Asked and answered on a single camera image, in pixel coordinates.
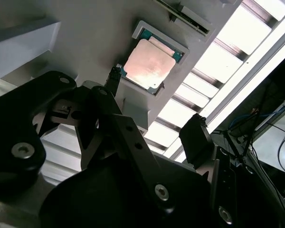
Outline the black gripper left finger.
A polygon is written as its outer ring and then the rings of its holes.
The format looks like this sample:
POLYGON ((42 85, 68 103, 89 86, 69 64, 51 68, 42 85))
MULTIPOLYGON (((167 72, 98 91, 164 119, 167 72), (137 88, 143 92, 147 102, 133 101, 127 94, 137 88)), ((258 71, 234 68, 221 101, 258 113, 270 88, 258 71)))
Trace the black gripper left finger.
POLYGON ((161 167, 115 94, 121 78, 114 67, 105 85, 77 87, 58 71, 0 97, 0 191, 30 185, 46 159, 41 137, 60 124, 72 125, 84 163, 82 171, 117 155, 125 161, 148 200, 162 215, 173 212, 161 167))

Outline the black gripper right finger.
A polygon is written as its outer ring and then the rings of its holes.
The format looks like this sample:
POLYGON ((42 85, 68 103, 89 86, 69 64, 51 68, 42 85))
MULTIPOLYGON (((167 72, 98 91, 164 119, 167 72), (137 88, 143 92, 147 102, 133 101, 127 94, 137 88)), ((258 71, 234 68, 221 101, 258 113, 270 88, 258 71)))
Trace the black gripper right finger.
POLYGON ((209 206, 222 228, 235 227, 235 172, 230 155, 214 144, 199 114, 193 115, 179 133, 186 159, 210 185, 209 206))

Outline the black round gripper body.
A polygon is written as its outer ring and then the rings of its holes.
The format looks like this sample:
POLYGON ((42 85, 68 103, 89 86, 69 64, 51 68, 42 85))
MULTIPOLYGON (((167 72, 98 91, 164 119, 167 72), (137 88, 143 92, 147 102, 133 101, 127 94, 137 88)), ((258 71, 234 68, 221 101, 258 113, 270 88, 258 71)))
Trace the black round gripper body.
POLYGON ((43 228, 216 228, 208 181, 182 164, 156 157, 174 211, 160 214, 129 165, 117 155, 57 185, 39 212, 43 228))

